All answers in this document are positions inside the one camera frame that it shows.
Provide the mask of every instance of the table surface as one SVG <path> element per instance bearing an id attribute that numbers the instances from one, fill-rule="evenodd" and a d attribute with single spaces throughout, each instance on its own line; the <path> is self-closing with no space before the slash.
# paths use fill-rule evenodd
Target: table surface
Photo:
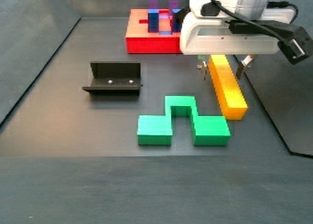
<path id="1" fill-rule="evenodd" d="M 163 114 L 164 95 L 220 110 L 195 57 L 127 55 L 125 25 L 81 20 L 0 130 L 2 222 L 310 224 L 311 160 L 287 154 L 244 79 L 248 112 L 226 147 L 194 147 L 186 118 L 171 147 L 136 145 L 137 114 Z M 91 60 L 141 62 L 136 101 L 91 99 Z"/>

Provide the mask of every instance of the red box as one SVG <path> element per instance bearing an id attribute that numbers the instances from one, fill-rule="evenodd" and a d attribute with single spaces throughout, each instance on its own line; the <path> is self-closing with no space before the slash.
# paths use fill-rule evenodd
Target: red box
<path id="1" fill-rule="evenodd" d="M 179 32 L 171 35 L 148 33 L 148 9 L 132 9 L 125 31 L 125 48 L 128 53 L 180 53 Z"/>

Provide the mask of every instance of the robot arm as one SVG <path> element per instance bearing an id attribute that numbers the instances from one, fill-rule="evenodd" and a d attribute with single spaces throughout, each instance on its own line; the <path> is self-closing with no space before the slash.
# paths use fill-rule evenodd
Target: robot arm
<path id="1" fill-rule="evenodd" d="M 266 8 L 267 0 L 190 0 L 182 22 L 183 54 L 274 54 L 281 49 L 295 64 L 313 55 L 306 31 L 290 25 L 294 11 Z"/>

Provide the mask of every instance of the green block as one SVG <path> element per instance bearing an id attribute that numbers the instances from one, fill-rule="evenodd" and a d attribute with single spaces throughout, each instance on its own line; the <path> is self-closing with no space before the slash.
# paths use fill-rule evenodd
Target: green block
<path id="1" fill-rule="evenodd" d="M 136 137 L 139 145 L 169 145 L 172 137 L 171 118 L 140 115 Z"/>
<path id="2" fill-rule="evenodd" d="M 175 116 L 191 118 L 194 145 L 227 145 L 230 130 L 224 117 L 198 116 L 192 96 L 165 96 L 164 116 L 139 116 L 136 136 L 140 145 L 171 144 L 171 118 Z"/>
<path id="3" fill-rule="evenodd" d="M 164 96 L 164 114 L 172 117 L 198 116 L 195 98 L 192 96 Z"/>
<path id="4" fill-rule="evenodd" d="M 194 145 L 227 145 L 230 130 L 223 116 L 198 116 L 192 119 Z"/>

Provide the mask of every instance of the yellow bar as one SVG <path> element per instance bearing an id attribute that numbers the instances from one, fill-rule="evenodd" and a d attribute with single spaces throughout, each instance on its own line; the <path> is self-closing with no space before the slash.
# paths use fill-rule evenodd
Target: yellow bar
<path id="1" fill-rule="evenodd" d="M 224 55 L 211 55 L 207 65 L 219 100 L 220 112 L 227 120 L 240 120 L 247 104 Z"/>

